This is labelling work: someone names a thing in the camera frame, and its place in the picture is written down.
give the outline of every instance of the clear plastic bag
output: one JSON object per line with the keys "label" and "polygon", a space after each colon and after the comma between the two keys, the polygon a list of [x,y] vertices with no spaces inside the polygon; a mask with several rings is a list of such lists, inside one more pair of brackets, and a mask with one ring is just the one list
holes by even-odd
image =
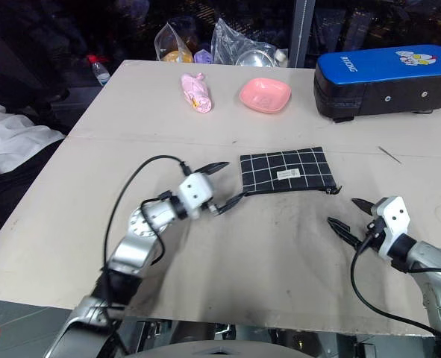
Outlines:
{"label": "clear plastic bag", "polygon": [[175,29],[177,35],[184,41],[192,54],[198,51],[198,34],[196,21],[193,17],[183,15],[172,17],[168,23]]}
{"label": "clear plastic bag", "polygon": [[257,50],[266,54],[265,58],[272,62],[270,66],[277,66],[275,61],[276,47],[269,43],[260,43],[250,40],[240,32],[230,28],[223,19],[219,19],[213,29],[211,53],[213,63],[235,65],[239,58],[248,51]]}
{"label": "clear plastic bag", "polygon": [[155,36],[154,47],[159,61],[193,62],[192,53],[169,23]]}

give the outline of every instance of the pink bowl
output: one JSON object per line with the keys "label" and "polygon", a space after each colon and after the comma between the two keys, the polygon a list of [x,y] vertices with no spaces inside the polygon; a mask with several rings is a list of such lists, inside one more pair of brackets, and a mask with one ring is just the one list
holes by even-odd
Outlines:
{"label": "pink bowl", "polygon": [[292,94],[290,86],[271,78],[254,78],[240,91],[240,100],[252,110],[277,113]]}

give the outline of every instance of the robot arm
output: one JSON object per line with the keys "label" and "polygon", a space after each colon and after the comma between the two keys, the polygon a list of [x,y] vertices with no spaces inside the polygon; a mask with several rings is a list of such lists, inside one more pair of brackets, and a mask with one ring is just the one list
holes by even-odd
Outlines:
{"label": "robot arm", "polygon": [[223,207],[213,203],[214,190],[208,175],[226,165],[212,163],[200,168],[187,175],[177,195],[164,192],[158,201],[141,204],[132,212],[126,235],[107,261],[108,284],[102,274],[91,295],[85,296],[71,312],[45,358],[110,357],[119,343],[115,329],[124,318],[124,308],[154,260],[158,234],[176,220],[198,219],[202,209],[222,214],[244,196],[241,193],[233,197]]}
{"label": "robot arm", "polygon": [[[377,204],[352,199],[365,213],[373,217],[367,225],[366,238],[371,247],[391,266],[409,273],[419,285],[429,323],[441,332],[441,248],[417,242],[407,235],[410,217],[401,197],[381,199]],[[331,228],[356,250],[362,242],[349,232],[349,226],[328,218]]]}

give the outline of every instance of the small white object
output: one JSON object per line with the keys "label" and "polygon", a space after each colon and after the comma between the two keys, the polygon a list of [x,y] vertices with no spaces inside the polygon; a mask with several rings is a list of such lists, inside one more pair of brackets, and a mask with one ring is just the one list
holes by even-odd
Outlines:
{"label": "small white object", "polygon": [[275,51],[275,59],[280,67],[288,67],[288,57],[282,50],[277,49]]}
{"label": "small white object", "polygon": [[213,196],[213,186],[207,175],[192,173],[178,187],[178,198],[192,219],[200,216],[199,208]]}
{"label": "small white object", "polygon": [[301,177],[299,169],[288,169],[283,170],[282,172],[277,172],[277,179],[279,180],[299,177]]}

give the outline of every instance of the black fabric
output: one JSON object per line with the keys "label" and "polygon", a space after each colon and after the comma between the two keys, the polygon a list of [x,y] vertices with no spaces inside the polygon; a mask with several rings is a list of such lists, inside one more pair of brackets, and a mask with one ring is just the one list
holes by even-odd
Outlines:
{"label": "black fabric", "polygon": [[[247,195],[293,190],[337,190],[322,147],[240,156],[243,191]],[[298,178],[278,179],[296,169]]]}
{"label": "black fabric", "polygon": [[[0,73],[0,105],[6,107],[7,113],[22,114],[35,125],[46,125],[66,135],[72,128],[60,123],[51,102],[62,101],[68,95],[69,91],[64,88],[33,89],[16,78]],[[26,111],[26,107],[36,114]]]}
{"label": "black fabric", "polygon": [[46,146],[11,172],[0,174],[0,229],[61,142]]}

